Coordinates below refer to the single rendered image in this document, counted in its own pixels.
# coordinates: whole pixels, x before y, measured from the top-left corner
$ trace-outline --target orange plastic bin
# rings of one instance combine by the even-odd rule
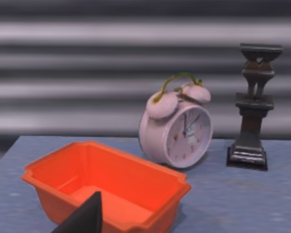
[[[25,167],[46,215],[61,224],[101,191],[102,233],[167,233],[186,175],[97,142],[71,143]]]

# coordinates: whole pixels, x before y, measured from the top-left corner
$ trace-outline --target square base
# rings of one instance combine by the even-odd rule
[[[264,155],[260,156],[259,163],[252,162],[255,159],[256,159],[256,156],[249,155],[249,154],[241,155],[241,156],[231,154],[231,147],[227,148],[226,166],[261,170],[261,171],[268,170],[266,152],[264,152]]]

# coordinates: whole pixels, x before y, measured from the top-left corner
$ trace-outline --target twin bell alarm clock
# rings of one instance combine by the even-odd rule
[[[168,83],[182,76],[188,76],[192,82],[166,91]],[[210,92],[192,74],[178,73],[168,78],[146,103],[139,125],[142,151],[157,163],[175,168],[197,163],[212,138],[211,117],[203,107],[210,99]]]

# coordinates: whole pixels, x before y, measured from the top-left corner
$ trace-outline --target metal stand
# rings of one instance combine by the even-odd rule
[[[241,52],[247,59],[242,75],[248,82],[248,92],[236,93],[235,105],[242,116],[242,127],[240,135],[227,149],[227,166],[268,170],[260,130],[262,119],[267,116],[268,111],[274,109],[274,103],[271,96],[263,95],[263,90],[275,75],[270,62],[282,50],[277,45],[241,44]]]

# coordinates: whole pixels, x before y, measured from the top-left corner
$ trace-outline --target table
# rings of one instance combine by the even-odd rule
[[[0,161],[0,233],[48,233],[56,227],[20,177],[26,164],[87,140],[144,157],[136,138],[20,137]],[[263,145],[268,172],[226,167],[226,141],[212,140],[204,161],[183,170],[193,187],[170,233],[291,233],[291,141]]]

